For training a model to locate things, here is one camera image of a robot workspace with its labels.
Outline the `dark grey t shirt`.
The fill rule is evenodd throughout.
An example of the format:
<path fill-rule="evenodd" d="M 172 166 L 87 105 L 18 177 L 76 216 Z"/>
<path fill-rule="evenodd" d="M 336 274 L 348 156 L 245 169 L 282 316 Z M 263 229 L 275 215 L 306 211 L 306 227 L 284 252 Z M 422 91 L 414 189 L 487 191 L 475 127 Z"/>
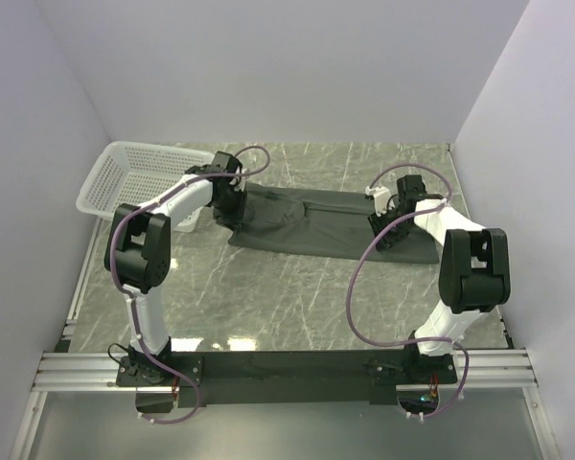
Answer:
<path fill-rule="evenodd" d="M 364 194 L 266 187 L 250 182 L 239 209 L 213 211 L 231 245 L 293 255 L 358 260 L 375 237 Z"/>

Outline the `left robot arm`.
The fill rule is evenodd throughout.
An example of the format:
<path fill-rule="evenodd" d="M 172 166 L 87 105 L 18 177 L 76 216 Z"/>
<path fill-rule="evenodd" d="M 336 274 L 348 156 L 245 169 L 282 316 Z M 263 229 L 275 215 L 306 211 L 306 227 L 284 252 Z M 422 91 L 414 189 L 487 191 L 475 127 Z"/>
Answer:
<path fill-rule="evenodd" d="M 172 340 L 164 320 L 161 285 L 170 271 L 172 232 L 177 223 L 202 208 L 216 224 L 239 228 L 250 175 L 239 156 L 217 152 L 210 163 L 189 168 L 168 191 L 142 204 L 116 209 L 104 255 L 105 268 L 126 301 L 131 339 L 123 370 L 159 385 L 169 378 L 196 383 L 173 363 Z"/>

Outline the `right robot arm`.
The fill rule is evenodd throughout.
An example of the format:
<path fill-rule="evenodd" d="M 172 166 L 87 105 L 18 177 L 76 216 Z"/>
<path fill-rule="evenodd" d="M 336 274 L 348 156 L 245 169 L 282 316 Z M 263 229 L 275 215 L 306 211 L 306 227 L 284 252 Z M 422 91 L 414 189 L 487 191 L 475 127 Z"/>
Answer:
<path fill-rule="evenodd" d="M 452 344 L 463 338 L 473 322 L 509 299 L 508 238 L 501 229 L 464 217 L 447 197 L 428 193 L 418 174 L 399 178 L 397 186 L 397 195 L 381 186 L 365 189 L 374 204 L 368 220 L 379 239 L 376 249 L 397 246 L 416 228 L 442 246 L 440 300 L 403 347 L 402 373 L 422 382 L 447 368 Z"/>

